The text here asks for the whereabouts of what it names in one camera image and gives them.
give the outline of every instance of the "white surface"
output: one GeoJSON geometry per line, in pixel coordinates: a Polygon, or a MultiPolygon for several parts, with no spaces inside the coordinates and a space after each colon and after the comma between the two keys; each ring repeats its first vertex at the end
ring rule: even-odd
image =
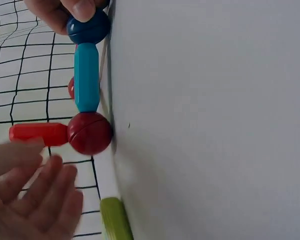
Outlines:
{"type": "MultiPolygon", "coordinates": [[[[38,21],[37,26],[36,17],[29,11],[18,11],[16,14],[15,8],[17,11],[26,9],[23,1],[14,4],[13,0],[0,0],[0,143],[9,139],[11,120],[14,123],[29,120],[46,122],[49,117],[50,122],[68,124],[70,118],[78,113],[68,93],[68,83],[74,75],[75,45],[67,36],[54,36],[43,22],[38,21]]],[[[102,44],[97,47],[102,52],[102,44]]],[[[103,81],[103,87],[107,89],[107,73],[103,75],[103,81]]],[[[89,156],[77,153],[69,144],[53,147],[51,152],[61,155],[64,162],[71,162],[78,169],[76,186],[82,188],[84,204],[76,239],[101,239],[100,200],[93,164],[101,198],[117,196],[111,146],[94,156],[94,162],[89,161],[89,156]]],[[[49,156],[48,149],[45,149],[43,155],[49,156]]]]}
{"type": "Polygon", "coordinates": [[[111,60],[136,240],[300,240],[300,0],[117,0],[111,60]]]}

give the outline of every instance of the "grid net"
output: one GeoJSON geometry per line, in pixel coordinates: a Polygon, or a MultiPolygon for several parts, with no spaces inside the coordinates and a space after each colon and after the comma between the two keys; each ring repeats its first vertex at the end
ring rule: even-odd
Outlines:
{"type": "MultiPolygon", "coordinates": [[[[0,142],[8,140],[9,127],[16,123],[67,125],[78,113],[68,94],[74,52],[70,39],[54,33],[27,10],[22,0],[0,0],[0,142]]],[[[48,148],[43,156],[53,153],[61,154],[64,164],[78,169],[76,185],[84,194],[84,207],[74,237],[102,239],[94,157],[80,155],[69,144],[48,148]]]]}

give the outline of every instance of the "fingernail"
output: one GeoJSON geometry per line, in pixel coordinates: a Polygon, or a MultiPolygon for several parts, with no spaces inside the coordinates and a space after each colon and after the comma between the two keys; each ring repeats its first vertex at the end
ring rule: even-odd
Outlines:
{"type": "Polygon", "coordinates": [[[85,23],[94,16],[96,5],[93,0],[79,0],[73,6],[72,11],[75,19],[85,23]]]}

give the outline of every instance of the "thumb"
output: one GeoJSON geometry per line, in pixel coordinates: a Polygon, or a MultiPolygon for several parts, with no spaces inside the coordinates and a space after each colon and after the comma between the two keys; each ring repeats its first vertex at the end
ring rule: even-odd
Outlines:
{"type": "Polygon", "coordinates": [[[96,7],[102,7],[106,0],[60,0],[62,5],[78,21],[88,22],[95,14],[96,7]]]}
{"type": "Polygon", "coordinates": [[[0,144],[0,176],[16,167],[36,166],[41,161],[40,153],[44,142],[8,142],[0,144]]]}

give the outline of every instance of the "red piece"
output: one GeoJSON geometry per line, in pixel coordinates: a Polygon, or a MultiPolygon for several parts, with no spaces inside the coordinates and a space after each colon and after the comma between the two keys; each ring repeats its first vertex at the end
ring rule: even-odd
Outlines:
{"type": "Polygon", "coordinates": [[[96,155],[107,148],[112,139],[110,123],[97,112],[81,112],[68,124],[68,141],[83,155],[96,155]]]}
{"type": "Polygon", "coordinates": [[[42,138],[45,146],[61,146],[68,142],[66,125],[56,122],[22,123],[9,129],[10,140],[27,141],[33,138],[42,138]]]}
{"type": "Polygon", "coordinates": [[[69,142],[78,153],[89,156],[105,150],[112,135],[110,123],[97,112],[78,113],[68,126],[54,122],[22,123],[9,129],[11,141],[43,138],[46,147],[61,146],[69,142]]]}
{"type": "Polygon", "coordinates": [[[75,80],[74,80],[74,77],[71,78],[70,82],[69,82],[69,85],[68,85],[68,92],[69,92],[69,95],[72,99],[75,99],[75,87],[74,87],[74,84],[75,84],[75,80]]]}

